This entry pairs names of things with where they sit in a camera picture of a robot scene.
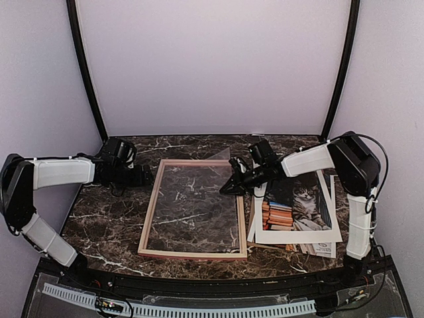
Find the white photo mat board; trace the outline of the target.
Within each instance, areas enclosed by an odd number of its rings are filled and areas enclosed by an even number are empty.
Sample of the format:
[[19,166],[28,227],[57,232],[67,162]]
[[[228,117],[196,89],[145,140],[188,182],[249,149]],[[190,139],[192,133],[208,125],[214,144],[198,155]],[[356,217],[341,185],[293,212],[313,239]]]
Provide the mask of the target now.
[[252,222],[248,230],[248,241],[257,244],[311,244],[342,241],[335,212],[334,181],[319,170],[316,172],[329,208],[332,229],[328,231],[265,231],[262,226],[262,199],[268,183],[254,190],[251,205]]

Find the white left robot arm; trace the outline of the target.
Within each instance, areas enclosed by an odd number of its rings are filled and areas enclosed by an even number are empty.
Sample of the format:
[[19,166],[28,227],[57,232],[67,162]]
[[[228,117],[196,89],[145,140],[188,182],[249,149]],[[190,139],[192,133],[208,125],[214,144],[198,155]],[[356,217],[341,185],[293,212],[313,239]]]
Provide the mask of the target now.
[[68,269],[67,277],[79,289],[93,284],[87,258],[64,240],[36,211],[34,191],[67,184],[142,187],[152,183],[147,165],[132,158],[80,154],[69,157],[24,158],[8,155],[1,169],[1,214],[9,231],[22,235],[39,253]]

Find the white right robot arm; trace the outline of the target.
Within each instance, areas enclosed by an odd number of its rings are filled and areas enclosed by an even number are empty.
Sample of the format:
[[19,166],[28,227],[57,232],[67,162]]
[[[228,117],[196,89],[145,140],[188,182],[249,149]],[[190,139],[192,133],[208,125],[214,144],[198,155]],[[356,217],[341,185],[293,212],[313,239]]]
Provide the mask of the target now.
[[346,255],[363,260],[372,248],[375,204],[385,179],[381,163],[364,143],[365,135],[346,132],[329,141],[309,146],[280,158],[267,140],[250,146],[257,165],[249,168],[241,158],[231,158],[232,176],[219,190],[222,195],[254,194],[266,182],[334,169],[348,196],[349,230]]

